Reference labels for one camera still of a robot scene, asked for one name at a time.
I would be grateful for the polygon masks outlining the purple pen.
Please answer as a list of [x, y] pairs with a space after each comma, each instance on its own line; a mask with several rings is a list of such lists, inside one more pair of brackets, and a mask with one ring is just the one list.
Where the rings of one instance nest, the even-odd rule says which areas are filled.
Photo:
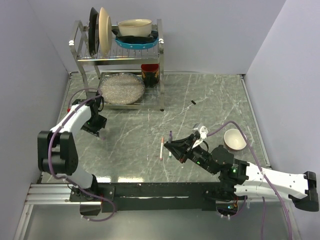
[[169, 137], [168, 137], [168, 143], [171, 143], [172, 140], [173, 140], [173, 133], [172, 133], [172, 131], [170, 130], [170, 131], [169, 131]]

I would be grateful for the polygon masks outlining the red white marker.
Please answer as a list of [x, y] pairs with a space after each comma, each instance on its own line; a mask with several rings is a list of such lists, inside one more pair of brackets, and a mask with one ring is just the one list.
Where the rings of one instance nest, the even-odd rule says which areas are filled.
[[162, 137], [160, 142], [160, 152], [159, 152], [159, 159], [161, 161], [163, 160], [164, 143], [165, 143], [165, 138]]

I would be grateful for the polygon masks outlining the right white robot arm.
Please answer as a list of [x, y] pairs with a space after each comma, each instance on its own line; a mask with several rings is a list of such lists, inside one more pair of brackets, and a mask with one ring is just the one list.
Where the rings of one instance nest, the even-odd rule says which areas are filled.
[[294, 174], [258, 167], [235, 158], [223, 145], [208, 152], [196, 143], [198, 139], [197, 135], [191, 134], [184, 139], [167, 141], [163, 146], [180, 163], [190, 160], [208, 173], [218, 174], [219, 186], [210, 191], [214, 197], [223, 201], [234, 196], [280, 197], [283, 201], [292, 201], [299, 210], [319, 211], [317, 176], [314, 172]]

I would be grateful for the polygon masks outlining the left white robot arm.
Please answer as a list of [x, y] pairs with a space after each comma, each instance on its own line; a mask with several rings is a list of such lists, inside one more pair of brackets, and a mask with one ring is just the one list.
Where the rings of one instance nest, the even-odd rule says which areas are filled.
[[100, 115], [102, 96], [76, 99], [67, 115], [50, 130], [37, 136], [37, 165], [40, 171], [51, 174], [57, 180], [66, 180], [88, 201], [101, 199], [103, 193], [95, 175], [79, 165], [75, 136], [80, 130], [96, 137], [106, 126], [107, 118]]

